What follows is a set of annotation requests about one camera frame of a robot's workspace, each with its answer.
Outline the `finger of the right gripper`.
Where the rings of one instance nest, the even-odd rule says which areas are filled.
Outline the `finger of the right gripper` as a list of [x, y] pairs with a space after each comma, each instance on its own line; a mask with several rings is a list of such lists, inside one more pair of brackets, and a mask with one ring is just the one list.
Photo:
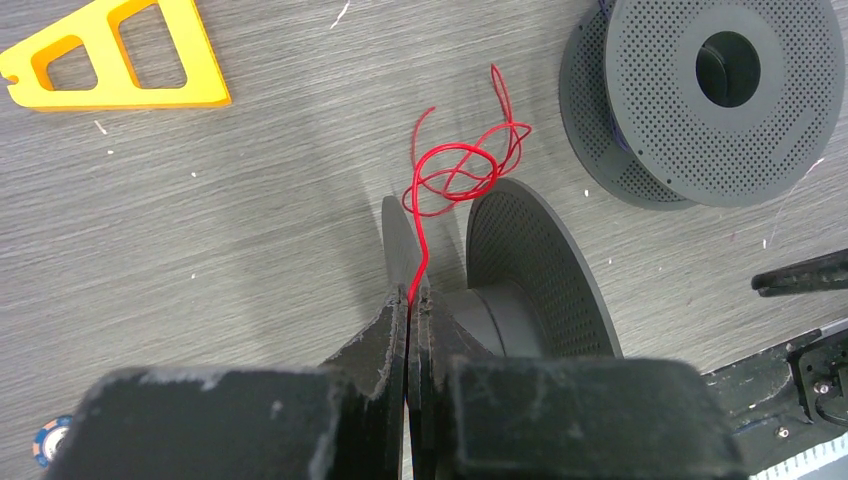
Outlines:
[[847, 250], [757, 274], [751, 288], [761, 297], [846, 290]]

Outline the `grey spool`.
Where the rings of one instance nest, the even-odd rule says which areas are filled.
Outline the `grey spool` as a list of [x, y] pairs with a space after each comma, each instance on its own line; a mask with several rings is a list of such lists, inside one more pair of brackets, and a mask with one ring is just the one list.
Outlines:
[[496, 356], [622, 357], [591, 270], [552, 207], [530, 186], [497, 182], [472, 203], [464, 288], [450, 319]]
[[600, 1], [572, 31], [559, 106], [577, 159], [631, 205], [758, 205], [822, 156], [846, 79], [829, 1]]

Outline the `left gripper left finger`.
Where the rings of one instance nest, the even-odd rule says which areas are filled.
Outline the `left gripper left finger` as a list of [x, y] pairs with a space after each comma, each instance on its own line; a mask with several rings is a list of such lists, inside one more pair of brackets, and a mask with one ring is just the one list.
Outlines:
[[49, 479], [397, 479], [407, 301], [316, 367], [136, 367], [84, 395]]

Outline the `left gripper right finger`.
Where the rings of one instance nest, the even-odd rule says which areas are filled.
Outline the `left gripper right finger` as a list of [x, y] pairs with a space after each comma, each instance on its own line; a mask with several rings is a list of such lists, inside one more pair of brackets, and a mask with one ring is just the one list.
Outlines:
[[423, 289], [409, 307], [417, 479], [744, 479], [699, 373], [670, 360], [504, 358]]

